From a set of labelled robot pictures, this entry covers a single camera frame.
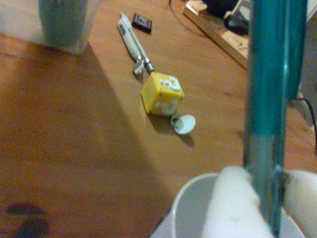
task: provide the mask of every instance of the wooden board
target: wooden board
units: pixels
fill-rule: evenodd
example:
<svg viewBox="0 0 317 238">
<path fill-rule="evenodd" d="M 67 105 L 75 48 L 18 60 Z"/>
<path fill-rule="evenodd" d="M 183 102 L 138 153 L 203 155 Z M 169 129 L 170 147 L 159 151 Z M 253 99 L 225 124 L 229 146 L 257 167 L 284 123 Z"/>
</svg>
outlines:
<svg viewBox="0 0 317 238">
<path fill-rule="evenodd" d="M 195 23 L 207 36 L 231 55 L 239 64 L 247 68 L 248 36 L 239 36 L 224 26 L 223 19 L 212 16 L 206 10 L 195 11 L 195 2 L 188 1 L 183 13 Z"/>
</svg>

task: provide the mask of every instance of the black cable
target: black cable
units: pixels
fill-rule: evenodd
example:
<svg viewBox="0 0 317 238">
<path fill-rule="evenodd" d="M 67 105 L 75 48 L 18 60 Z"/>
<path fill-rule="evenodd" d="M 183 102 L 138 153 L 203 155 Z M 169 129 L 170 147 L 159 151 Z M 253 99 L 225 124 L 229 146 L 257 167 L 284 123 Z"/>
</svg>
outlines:
<svg viewBox="0 0 317 238">
<path fill-rule="evenodd" d="M 308 106 L 308 108 L 309 108 L 309 111 L 311 112 L 312 121 L 313 121 L 313 124 L 314 124 L 314 130 L 315 130 L 315 154 L 317 155 L 317 125 L 316 125 L 316 120 L 315 120 L 313 107 L 312 107 L 311 103 L 306 98 L 295 98 L 295 100 L 305 101 L 307 106 Z"/>
<path fill-rule="evenodd" d="M 169 9 L 170 11 L 173 13 L 174 17 L 176 18 L 176 20 L 185 28 L 185 30 L 190 31 L 191 33 L 195 34 L 196 36 L 200 36 L 200 37 L 206 37 L 206 35 L 204 34 L 198 34 L 195 31 L 193 31 L 192 29 L 190 29 L 189 27 L 187 27 L 179 18 L 178 16 L 175 14 L 173 8 L 172 8 L 172 0 L 169 0 L 168 2 L 169 5 Z"/>
</svg>

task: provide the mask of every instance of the clear plastic bin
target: clear plastic bin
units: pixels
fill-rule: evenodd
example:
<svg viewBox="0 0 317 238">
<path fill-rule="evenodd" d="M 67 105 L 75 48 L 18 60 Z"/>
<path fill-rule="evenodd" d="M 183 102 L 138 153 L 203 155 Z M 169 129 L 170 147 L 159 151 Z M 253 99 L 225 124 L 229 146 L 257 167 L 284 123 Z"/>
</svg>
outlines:
<svg viewBox="0 0 317 238">
<path fill-rule="evenodd" d="M 101 0 L 0 0 L 0 33 L 80 54 Z"/>
</svg>

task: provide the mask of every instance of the yellow question block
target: yellow question block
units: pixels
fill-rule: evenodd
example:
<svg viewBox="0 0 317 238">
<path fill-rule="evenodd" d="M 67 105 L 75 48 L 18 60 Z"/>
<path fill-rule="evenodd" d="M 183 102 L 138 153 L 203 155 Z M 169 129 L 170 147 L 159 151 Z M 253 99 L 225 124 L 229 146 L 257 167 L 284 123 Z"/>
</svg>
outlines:
<svg viewBox="0 0 317 238">
<path fill-rule="evenodd" d="M 184 98 L 177 77 L 152 72 L 141 92 L 147 113 L 172 116 Z"/>
</svg>

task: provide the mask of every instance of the black object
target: black object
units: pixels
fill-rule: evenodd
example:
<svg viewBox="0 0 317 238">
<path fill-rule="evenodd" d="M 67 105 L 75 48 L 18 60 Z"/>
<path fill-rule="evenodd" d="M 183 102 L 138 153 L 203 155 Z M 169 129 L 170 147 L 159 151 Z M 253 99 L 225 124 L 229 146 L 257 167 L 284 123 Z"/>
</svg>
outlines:
<svg viewBox="0 0 317 238">
<path fill-rule="evenodd" d="M 204 0 L 207 11 L 217 17 L 223 18 L 227 11 L 232 11 L 238 0 Z"/>
<path fill-rule="evenodd" d="M 132 26 L 150 34 L 152 31 L 152 20 L 135 13 L 133 15 Z"/>
<path fill-rule="evenodd" d="M 224 26 L 238 35 L 246 35 L 248 33 L 248 24 L 239 16 L 229 15 L 224 20 Z"/>
</svg>

